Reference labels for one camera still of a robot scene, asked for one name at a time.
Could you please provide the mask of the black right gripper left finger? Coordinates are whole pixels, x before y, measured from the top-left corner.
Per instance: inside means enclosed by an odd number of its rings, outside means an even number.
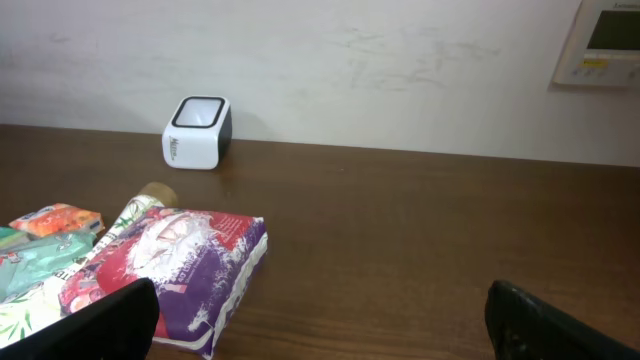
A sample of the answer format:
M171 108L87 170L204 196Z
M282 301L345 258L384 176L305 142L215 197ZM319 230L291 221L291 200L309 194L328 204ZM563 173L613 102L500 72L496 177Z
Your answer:
M138 279L1 350L4 360L144 359L159 319L154 284Z

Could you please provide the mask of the white floral lotion tube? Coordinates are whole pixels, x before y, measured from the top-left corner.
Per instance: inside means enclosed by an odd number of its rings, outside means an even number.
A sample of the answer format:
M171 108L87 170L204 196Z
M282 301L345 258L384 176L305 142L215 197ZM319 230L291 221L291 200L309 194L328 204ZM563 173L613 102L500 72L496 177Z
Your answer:
M100 251L114 241L129 225L141 218L153 206L176 205L177 195L167 185L152 182L133 197L111 228L85 255L54 272L27 290L10 295L1 302L1 347L35 333L64 317L58 296L67 280Z

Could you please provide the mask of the red purple pad package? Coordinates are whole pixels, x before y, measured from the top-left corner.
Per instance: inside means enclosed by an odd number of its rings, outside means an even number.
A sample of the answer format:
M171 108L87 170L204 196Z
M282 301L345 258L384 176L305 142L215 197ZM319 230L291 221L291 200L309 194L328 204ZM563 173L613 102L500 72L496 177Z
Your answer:
M155 341L210 359L267 248L261 217L153 207L91 255L58 300L71 315L148 278L159 303Z

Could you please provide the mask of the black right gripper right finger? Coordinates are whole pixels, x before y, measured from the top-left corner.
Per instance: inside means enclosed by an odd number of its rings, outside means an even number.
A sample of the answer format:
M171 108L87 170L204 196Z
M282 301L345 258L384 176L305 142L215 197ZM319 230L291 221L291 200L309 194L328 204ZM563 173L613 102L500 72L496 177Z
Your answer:
M514 284L488 290L485 324L498 360L639 360L639 352Z

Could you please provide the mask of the orange Kleenex tissue pack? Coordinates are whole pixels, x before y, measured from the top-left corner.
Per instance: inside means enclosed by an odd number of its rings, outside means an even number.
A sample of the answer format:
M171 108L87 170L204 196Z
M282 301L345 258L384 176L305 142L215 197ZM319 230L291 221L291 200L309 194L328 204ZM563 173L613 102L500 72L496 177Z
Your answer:
M104 229L100 213L63 203L24 215L12 221L9 226L38 237L74 231L97 234Z

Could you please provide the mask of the teal toilet wipes pack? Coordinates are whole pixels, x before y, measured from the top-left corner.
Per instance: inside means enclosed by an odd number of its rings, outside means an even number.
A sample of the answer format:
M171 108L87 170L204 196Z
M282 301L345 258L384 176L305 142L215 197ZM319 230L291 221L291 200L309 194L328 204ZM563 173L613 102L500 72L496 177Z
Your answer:
M93 248L96 235L61 233L1 251L1 300L26 292Z

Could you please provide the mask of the teal Kleenex tissue pack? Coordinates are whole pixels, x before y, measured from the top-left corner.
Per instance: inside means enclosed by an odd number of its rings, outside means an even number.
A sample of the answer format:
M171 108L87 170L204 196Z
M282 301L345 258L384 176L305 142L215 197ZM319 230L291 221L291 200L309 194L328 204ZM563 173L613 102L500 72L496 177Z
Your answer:
M1 227L0 228L0 249L5 250L21 244L29 243L31 241L30 235L26 232L19 231L13 228Z

